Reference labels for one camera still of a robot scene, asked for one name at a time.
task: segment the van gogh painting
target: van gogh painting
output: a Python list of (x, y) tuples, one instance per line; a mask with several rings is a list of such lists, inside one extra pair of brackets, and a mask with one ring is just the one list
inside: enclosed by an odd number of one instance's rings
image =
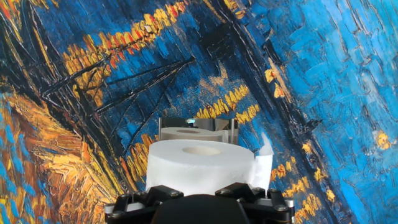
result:
[(236, 118), (297, 223), (398, 223), (398, 1), (0, 0), (0, 223), (103, 223), (158, 118)]

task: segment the toilet paper roll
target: toilet paper roll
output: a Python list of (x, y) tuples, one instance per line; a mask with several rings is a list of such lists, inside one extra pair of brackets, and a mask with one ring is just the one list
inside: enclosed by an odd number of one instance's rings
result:
[(214, 141), (167, 140), (149, 146), (147, 185), (165, 185), (184, 195), (214, 193), (252, 180), (254, 154), (241, 146)]
[(209, 131), (200, 128), (162, 128), (160, 140), (195, 139), (228, 142), (228, 131)]

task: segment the painting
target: painting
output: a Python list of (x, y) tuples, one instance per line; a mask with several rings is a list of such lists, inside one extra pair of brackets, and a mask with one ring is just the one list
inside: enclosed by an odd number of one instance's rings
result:
[(104, 223), (159, 117), (267, 133), (301, 223), (398, 222), (398, 1), (0, 0), (0, 223)]

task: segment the black brushstroke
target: black brushstroke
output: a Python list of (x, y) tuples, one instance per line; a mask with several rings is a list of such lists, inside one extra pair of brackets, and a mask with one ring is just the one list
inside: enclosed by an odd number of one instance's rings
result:
[(113, 108), (116, 105), (125, 102), (126, 100), (137, 97), (138, 94), (140, 94), (143, 91), (147, 90), (148, 88), (158, 84), (159, 82), (163, 81), (165, 78), (175, 74), (175, 72), (179, 71), (182, 67), (184, 67), (185, 65), (187, 65), (188, 63), (190, 63), (194, 60), (195, 60), (195, 58), (191, 57), (190, 59), (188, 59), (185, 62), (179, 62), (176, 65), (171, 66), (166, 71), (158, 74), (156, 76), (156, 78), (151, 80), (151, 82), (140, 85), (138, 88), (130, 91), (129, 93), (126, 93), (123, 96), (120, 96), (116, 99), (111, 100), (111, 102), (108, 103), (107, 105), (100, 106), (98, 109), (96, 109), (96, 112), (98, 114), (103, 113), (103, 112), (109, 110), (110, 108)]
[[(86, 72), (92, 72), (91, 76), (93, 76), (96, 69), (104, 68), (105, 63), (110, 59), (110, 55), (105, 55), (99, 62), (69, 75), (64, 64), (59, 63), (62, 62), (62, 58), (47, 37), (35, 9), (28, 0), (22, 0), (21, 2), (20, 36), (22, 42), (18, 40), (11, 29), (11, 25), (2, 14), (0, 14), (0, 35), (0, 68), (2, 77), (18, 94), (25, 95), (39, 106), (42, 106), (42, 102), (44, 102), (53, 118), (65, 129), (82, 135), (84, 139), (87, 139), (92, 149), (96, 150), (96, 146), (99, 146), (108, 162), (108, 164), (100, 163), (101, 168), (105, 170), (105, 165), (110, 166), (113, 175), (120, 181), (123, 189), (132, 192), (133, 186), (129, 185), (126, 174), (121, 166), (118, 165), (119, 157), (123, 156), (121, 139), (119, 136), (110, 137), (109, 130), (112, 129), (108, 124), (103, 123), (103, 120), (97, 114), (98, 111), (101, 112), (101, 110), (117, 104), (104, 106), (100, 109), (96, 108), (93, 100), (90, 100), (91, 96), (86, 94), (88, 85), (85, 90), (82, 90), (75, 80), (75, 78)], [(113, 50), (116, 53), (122, 52), (132, 44), (135, 43), (117, 47)], [(163, 83), (162, 81), (169, 76), (174, 78), (182, 67), (192, 61), (194, 61), (193, 57), (186, 61), (172, 63), (136, 74), (135, 77), (164, 70), (152, 82), (146, 83), (138, 89), (131, 90), (131, 95), (137, 96), (146, 89)], [(78, 98), (73, 92), (73, 86), (76, 86), (75, 91), (78, 93)], [(96, 91), (104, 86), (106, 84), (96, 87)], [(97, 161), (101, 161), (98, 154), (94, 153), (94, 156)]]
[[(261, 110), (266, 111), (273, 119), (278, 119), (280, 121), (281, 126), (279, 127), (284, 131), (284, 135), (288, 138), (289, 147), (293, 149), (301, 149), (303, 142), (308, 141), (309, 139), (313, 140), (313, 136), (311, 134), (311, 130), (313, 130), (320, 121), (309, 121), (306, 122), (302, 113), (294, 108), (294, 104), (288, 104), (285, 100), (275, 99), (273, 96), (273, 92), (271, 92), (268, 84), (266, 83), (263, 74), (265, 61), (264, 53), (260, 52), (259, 49), (255, 46), (255, 43), (251, 41), (248, 37), (245, 29), (243, 29), (243, 25), (241, 24), (235, 15), (228, 9), (227, 5), (223, 0), (211, 0), (212, 6), (215, 8), (216, 12), (223, 18), (225, 22), (222, 26), (229, 26), (228, 33), (226, 33), (226, 29), (222, 29), (221, 27), (215, 29), (210, 35), (216, 35), (217, 32), (224, 32), (224, 36), (232, 38), (235, 47), (244, 55), (245, 63), (249, 66), (252, 71), (252, 74), (245, 74), (242, 71), (241, 78), (245, 81), (246, 85), (249, 87), (251, 93), (255, 97), (256, 101), (259, 103)], [(223, 46), (214, 46), (218, 44), (223, 44), (222, 42), (208, 42), (207, 45), (211, 46), (214, 49), (222, 48)], [(266, 51), (268, 57), (270, 57), (274, 63), (278, 66), (283, 65), (283, 62), (276, 54), (272, 42), (267, 40), (263, 45), (263, 50)], [(298, 150), (298, 153), (301, 155), (302, 160), (306, 160), (306, 154), (303, 150)], [(323, 167), (321, 158), (312, 157), (312, 164), (315, 167)], [(316, 183), (314, 178), (315, 170), (311, 167), (311, 165), (307, 162), (303, 163), (307, 172), (310, 174), (308, 179)], [(330, 179), (325, 179), (324, 183), (333, 191), (337, 191), (334, 189)], [(316, 184), (314, 186), (318, 192), (322, 192), (321, 187)], [(322, 201), (327, 202), (328, 199), (325, 195), (319, 195)], [(345, 205), (345, 198), (336, 198), (340, 202), (343, 202)], [(335, 215), (333, 208), (330, 207), (329, 204), (325, 203), (326, 210), (333, 220), (334, 223), (338, 223), (338, 218)], [(339, 212), (345, 213), (346, 217), (351, 217), (352, 220), (355, 220), (355, 217), (352, 217), (352, 213), (347, 212), (346, 210), (341, 210)]]

